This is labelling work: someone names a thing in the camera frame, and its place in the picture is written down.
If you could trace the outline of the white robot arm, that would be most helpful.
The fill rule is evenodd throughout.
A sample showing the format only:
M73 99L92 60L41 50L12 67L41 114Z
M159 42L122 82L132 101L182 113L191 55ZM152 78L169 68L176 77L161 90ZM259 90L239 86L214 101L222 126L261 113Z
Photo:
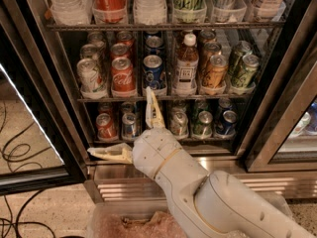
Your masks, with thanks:
M154 92L147 90L149 129L134 142L90 148L93 156L132 164L164 191L169 212L188 238L316 238L234 176L209 173L165 128Z

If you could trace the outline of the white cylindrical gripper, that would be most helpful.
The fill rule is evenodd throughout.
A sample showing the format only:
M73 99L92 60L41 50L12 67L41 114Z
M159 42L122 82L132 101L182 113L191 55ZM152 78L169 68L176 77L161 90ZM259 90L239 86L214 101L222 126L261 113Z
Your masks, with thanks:
M146 130L135 141L133 152L126 143L107 148L89 148L87 152L93 157L116 164L133 163L138 171L154 179L161 165L182 147L171 132L164 128L158 100L149 86L146 88L146 96L146 123L151 130Z

